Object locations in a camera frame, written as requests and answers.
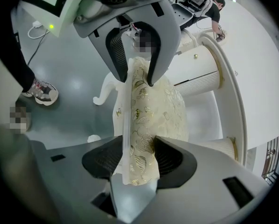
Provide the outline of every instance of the gray floor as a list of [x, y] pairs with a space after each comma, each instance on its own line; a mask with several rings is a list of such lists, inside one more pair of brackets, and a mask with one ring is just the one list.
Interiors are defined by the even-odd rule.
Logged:
[[[16, 27], [26, 61], [40, 42], [27, 36], [34, 20], [18, 10]], [[44, 32], [39, 28], [31, 35]], [[127, 56], [135, 56], [131, 46], [125, 48]], [[117, 92], [113, 91], [105, 104], [93, 104], [93, 97], [99, 96], [109, 69], [90, 40], [80, 38], [73, 25], [59, 38], [47, 34], [30, 68], [37, 78], [52, 83], [59, 91], [58, 100], [51, 106], [39, 105], [34, 98], [19, 98], [31, 111], [32, 126], [26, 134], [30, 139], [41, 141], [50, 149], [86, 143], [92, 134], [101, 138], [113, 136], [112, 111]]]

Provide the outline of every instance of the metal railing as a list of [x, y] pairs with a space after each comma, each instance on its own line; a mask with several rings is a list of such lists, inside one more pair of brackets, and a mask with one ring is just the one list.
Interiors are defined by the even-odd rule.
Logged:
[[262, 177], [269, 185], [273, 185], [278, 178], [276, 168], [279, 163], [279, 137], [267, 143], [266, 161]]

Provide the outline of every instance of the white sneaker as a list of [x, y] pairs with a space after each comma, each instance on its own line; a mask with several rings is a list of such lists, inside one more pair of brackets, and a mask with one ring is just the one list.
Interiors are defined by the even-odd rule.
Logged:
[[36, 102], [41, 105], [51, 105], [58, 98], [57, 89], [50, 83], [34, 79], [29, 91], [22, 93], [25, 97], [34, 97]]

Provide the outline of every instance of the person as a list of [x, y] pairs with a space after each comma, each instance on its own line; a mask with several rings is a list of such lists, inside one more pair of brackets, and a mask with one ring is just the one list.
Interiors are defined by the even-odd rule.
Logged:
[[50, 83], [35, 77], [33, 71], [26, 64], [20, 47], [15, 38], [10, 12], [19, 0], [4, 0], [0, 6], [0, 59], [5, 67], [23, 88], [22, 94], [34, 97], [42, 105], [51, 105], [58, 98], [57, 89]]
[[[186, 2], [180, 2], [182, 5], [186, 6]], [[220, 20], [220, 11], [225, 6], [225, 0], [213, 0], [213, 4], [210, 9], [205, 13], [205, 16], [196, 17], [194, 16], [187, 23], [180, 26], [180, 29], [183, 30], [198, 21], [210, 17], [212, 20], [212, 30], [218, 34], [218, 38], [223, 39], [225, 37], [223, 31], [219, 29], [219, 20]]]

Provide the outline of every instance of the cream fabric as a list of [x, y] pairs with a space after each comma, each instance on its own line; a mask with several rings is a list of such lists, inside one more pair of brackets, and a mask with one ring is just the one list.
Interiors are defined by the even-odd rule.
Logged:
[[147, 83], [149, 62], [134, 62], [131, 103], [130, 183], [142, 185], [159, 178], [153, 139], [156, 135], [188, 141], [185, 104], [180, 93], [162, 76]]

